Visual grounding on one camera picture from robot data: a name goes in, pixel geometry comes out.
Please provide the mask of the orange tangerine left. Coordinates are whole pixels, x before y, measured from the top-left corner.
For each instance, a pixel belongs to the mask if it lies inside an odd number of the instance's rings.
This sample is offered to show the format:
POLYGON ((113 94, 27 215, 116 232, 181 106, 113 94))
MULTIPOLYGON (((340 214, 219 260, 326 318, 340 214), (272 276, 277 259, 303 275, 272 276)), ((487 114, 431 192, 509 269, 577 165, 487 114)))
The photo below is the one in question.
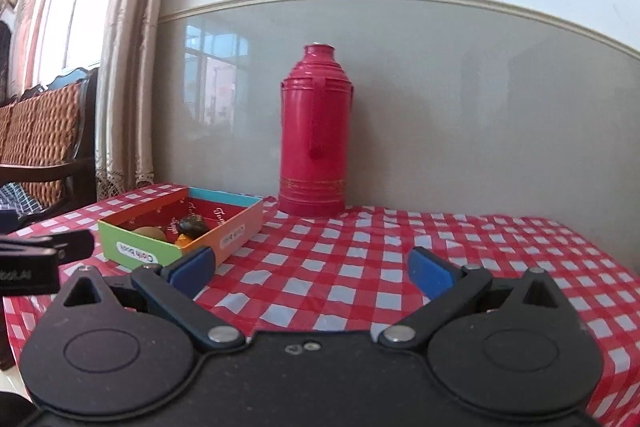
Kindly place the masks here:
POLYGON ((179 248, 186 248, 186 246, 190 245, 193 242, 191 237, 186 234, 180 234, 175 240, 175 245, 179 248))

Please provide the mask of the brown kiwi fruit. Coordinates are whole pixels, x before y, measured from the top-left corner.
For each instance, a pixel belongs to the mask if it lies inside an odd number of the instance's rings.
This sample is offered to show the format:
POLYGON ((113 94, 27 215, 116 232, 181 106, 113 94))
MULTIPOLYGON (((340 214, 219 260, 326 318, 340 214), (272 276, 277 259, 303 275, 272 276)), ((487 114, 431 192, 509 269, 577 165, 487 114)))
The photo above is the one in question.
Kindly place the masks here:
POLYGON ((149 237, 149 239, 156 239, 161 242, 167 241, 166 234, 160 227, 140 227, 134 229, 134 233, 140 236, 149 237))

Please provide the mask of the colourful cardboard box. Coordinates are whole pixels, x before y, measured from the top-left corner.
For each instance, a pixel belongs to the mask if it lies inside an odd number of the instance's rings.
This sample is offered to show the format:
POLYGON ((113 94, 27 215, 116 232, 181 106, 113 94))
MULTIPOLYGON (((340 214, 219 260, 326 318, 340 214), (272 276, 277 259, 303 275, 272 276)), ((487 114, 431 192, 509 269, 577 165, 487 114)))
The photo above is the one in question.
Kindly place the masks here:
POLYGON ((157 185, 134 196, 121 210, 98 222, 103 254, 123 267, 134 269, 156 263, 170 265, 201 247, 210 247, 222 265, 262 228, 264 201, 255 196, 205 190, 205 188, 157 185), (209 232, 186 248, 175 240, 180 219, 200 215, 209 232), (160 227, 167 241, 134 233, 140 227, 160 227))

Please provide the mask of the dark avocado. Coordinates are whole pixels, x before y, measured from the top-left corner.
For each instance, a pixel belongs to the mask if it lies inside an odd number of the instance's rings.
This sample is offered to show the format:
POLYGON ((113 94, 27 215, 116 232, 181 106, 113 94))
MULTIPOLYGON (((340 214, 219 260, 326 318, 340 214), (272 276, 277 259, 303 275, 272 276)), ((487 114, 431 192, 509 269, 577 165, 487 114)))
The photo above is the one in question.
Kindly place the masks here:
POLYGON ((200 215, 190 215, 179 220, 177 230, 180 235, 195 241, 209 232, 209 226, 200 215))

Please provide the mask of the blue checkered cloth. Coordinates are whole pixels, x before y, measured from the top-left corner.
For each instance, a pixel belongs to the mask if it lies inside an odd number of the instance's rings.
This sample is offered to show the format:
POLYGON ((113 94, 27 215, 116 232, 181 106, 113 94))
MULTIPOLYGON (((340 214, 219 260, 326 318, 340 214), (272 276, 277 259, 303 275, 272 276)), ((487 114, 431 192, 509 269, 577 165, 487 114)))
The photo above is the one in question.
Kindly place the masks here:
POLYGON ((18 217, 43 210, 40 202, 27 194, 21 184, 15 182, 0 186, 0 207, 2 210, 13 210, 18 217))

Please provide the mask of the red white checkered tablecloth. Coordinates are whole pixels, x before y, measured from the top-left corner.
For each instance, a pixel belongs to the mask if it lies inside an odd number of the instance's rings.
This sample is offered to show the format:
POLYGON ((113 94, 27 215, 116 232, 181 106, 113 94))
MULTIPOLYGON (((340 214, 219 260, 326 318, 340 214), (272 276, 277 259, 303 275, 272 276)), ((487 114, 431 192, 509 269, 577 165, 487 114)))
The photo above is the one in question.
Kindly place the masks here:
POLYGON ((352 208, 262 228, 194 301, 246 337, 200 350, 149 311, 98 222, 135 191, 16 237, 89 230, 88 259, 61 265, 53 295, 14 333, 26 387, 21 426, 634 426, 639 280, 544 218, 352 208), (378 343, 428 303, 412 248, 491 286, 425 345, 378 343))

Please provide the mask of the wooden sofa with rattan cushions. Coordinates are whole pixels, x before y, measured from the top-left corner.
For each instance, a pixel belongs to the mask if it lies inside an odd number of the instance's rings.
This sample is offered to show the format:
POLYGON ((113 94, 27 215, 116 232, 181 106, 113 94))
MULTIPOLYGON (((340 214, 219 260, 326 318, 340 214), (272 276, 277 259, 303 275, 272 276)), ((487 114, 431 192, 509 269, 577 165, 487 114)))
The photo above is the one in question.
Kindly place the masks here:
POLYGON ((1 209, 9 234, 96 201, 96 68, 76 68, 1 106, 1 185, 21 184, 43 210, 1 209))

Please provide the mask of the red thermos flask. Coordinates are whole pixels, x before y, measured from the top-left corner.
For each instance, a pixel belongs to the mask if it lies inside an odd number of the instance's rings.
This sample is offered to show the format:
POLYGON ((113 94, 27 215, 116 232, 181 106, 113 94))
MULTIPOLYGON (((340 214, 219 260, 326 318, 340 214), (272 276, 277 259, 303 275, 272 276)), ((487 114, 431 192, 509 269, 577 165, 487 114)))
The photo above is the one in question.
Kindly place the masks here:
POLYGON ((305 218, 337 216, 345 208, 354 85, 334 47, 307 44, 280 93, 279 209, 305 218))

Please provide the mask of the beige lace curtain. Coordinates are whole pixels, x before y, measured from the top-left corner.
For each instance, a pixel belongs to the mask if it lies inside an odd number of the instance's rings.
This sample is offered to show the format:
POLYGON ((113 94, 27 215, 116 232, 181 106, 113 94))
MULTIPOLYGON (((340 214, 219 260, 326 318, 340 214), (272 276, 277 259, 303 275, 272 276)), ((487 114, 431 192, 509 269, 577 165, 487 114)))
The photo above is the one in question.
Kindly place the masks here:
POLYGON ((96 84, 96 197, 153 183, 152 88, 162 0, 110 0, 96 84))

